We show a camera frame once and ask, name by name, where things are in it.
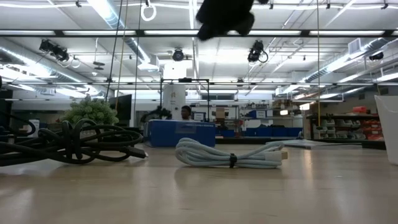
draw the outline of ceiling light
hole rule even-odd
[[[373,79],[373,82],[384,82],[384,81],[388,81],[388,80],[392,80],[392,79],[395,79],[395,78],[398,78],[398,73],[393,73],[393,74],[390,74],[390,75],[384,75],[384,76],[382,76],[382,77],[379,77],[379,78],[375,78],[375,79]]]
[[[63,31],[65,35],[135,35],[136,31],[127,30],[124,33],[123,30],[66,30]]]
[[[329,94],[321,95],[320,98],[321,98],[321,99],[327,99],[327,98],[335,97],[335,96],[337,96],[337,95],[339,95],[339,93],[329,93]]]
[[[339,83],[348,82],[348,81],[351,81],[351,80],[353,80],[355,78],[358,78],[358,77],[359,77],[359,75],[357,75],[357,74],[350,75],[349,77],[346,77],[346,78],[340,80]]]
[[[11,80],[19,80],[19,81],[40,81],[36,79],[34,76],[24,75],[20,72],[16,72],[14,70],[3,68],[0,69],[0,75],[4,78],[9,78]]]
[[[27,90],[27,91],[35,91],[35,89],[33,89],[32,87],[27,86],[27,85],[22,85],[22,84],[20,84],[20,85],[11,85],[10,84],[9,86],[15,87],[15,88],[20,88],[20,89]]]
[[[320,30],[319,35],[381,35],[383,30]],[[310,35],[318,35],[317,30],[310,31]]]
[[[0,35],[55,35],[52,30],[0,30]]]
[[[355,88],[355,89],[353,89],[353,90],[348,90],[347,92],[345,92],[345,94],[349,94],[349,93],[353,93],[353,92],[356,92],[356,91],[358,91],[358,90],[363,90],[365,87],[359,87],[359,88]]]
[[[300,30],[252,30],[248,35],[300,35]]]
[[[93,9],[102,17],[110,18],[113,15],[112,7],[107,0],[87,0]]]
[[[145,30],[145,35],[196,35],[197,30]]]
[[[61,93],[61,94],[65,95],[65,96],[72,96],[74,98],[84,98],[84,97],[86,97],[85,94],[79,93],[79,92],[77,92],[75,90],[68,90],[68,89],[64,89],[64,88],[58,89],[57,93]]]
[[[309,109],[310,109],[310,103],[300,105],[300,110],[309,110]]]

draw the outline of man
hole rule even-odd
[[[181,117],[183,121],[191,120],[191,107],[183,106],[181,107]]]

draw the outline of table surface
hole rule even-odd
[[[85,166],[0,167],[1,223],[397,223],[386,151],[285,148],[279,169],[188,167],[173,149]],[[244,153],[255,145],[218,145]]]

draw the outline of coiled white cable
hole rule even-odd
[[[247,154],[236,156],[233,166],[274,169],[282,165],[282,159],[287,159],[287,152],[282,152],[284,144],[280,141],[270,142]],[[234,154],[222,152],[212,147],[200,144],[190,139],[182,138],[175,147],[175,157],[192,166],[230,166]]]

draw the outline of security camera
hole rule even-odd
[[[181,62],[182,60],[184,60],[184,53],[182,52],[182,49],[174,50],[173,60],[175,62]]]

